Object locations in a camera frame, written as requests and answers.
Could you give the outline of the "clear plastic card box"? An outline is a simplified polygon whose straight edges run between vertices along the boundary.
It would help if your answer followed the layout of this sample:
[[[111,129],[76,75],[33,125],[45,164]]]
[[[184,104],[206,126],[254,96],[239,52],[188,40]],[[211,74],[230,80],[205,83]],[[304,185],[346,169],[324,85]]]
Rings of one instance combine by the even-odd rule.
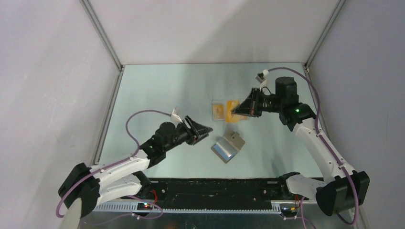
[[[226,123],[247,121],[249,119],[247,116],[232,113],[232,109],[240,103],[241,100],[212,100],[211,109],[213,121],[225,121]]]

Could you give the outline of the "grey card holder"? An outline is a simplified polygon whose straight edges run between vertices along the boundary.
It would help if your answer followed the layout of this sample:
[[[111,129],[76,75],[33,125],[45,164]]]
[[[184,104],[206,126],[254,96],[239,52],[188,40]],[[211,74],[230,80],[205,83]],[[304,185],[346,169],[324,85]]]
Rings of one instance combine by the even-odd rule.
[[[229,163],[243,148],[245,140],[233,129],[227,129],[224,135],[211,147],[211,150],[225,163]]]

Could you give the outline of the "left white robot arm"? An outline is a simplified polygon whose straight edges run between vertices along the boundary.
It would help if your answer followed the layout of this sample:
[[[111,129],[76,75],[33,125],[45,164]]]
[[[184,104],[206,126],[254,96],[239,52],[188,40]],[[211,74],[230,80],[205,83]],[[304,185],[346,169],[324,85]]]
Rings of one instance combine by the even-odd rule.
[[[186,143],[193,146],[208,137],[213,129],[185,116],[174,124],[164,122],[135,152],[107,165],[75,165],[58,189],[61,200],[56,215],[62,218],[60,208],[70,208],[77,199],[82,201],[81,217],[87,216],[98,205],[120,197],[147,198],[151,192],[148,178],[143,174],[166,158],[166,153]]]

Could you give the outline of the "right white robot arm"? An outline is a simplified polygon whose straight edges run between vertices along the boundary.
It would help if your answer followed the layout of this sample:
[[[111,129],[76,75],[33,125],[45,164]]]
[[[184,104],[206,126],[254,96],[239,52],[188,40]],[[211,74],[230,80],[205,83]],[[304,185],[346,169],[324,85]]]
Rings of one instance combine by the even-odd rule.
[[[319,181],[299,172],[284,174],[277,187],[281,198],[291,199],[297,194],[315,200],[327,216],[357,210],[364,203],[369,176],[364,171],[357,172],[338,153],[321,130],[316,114],[299,101],[294,78],[277,78],[273,94],[252,88],[248,97],[232,109],[233,114],[248,117],[260,117],[263,112],[279,115],[281,123],[303,142],[323,177]]]

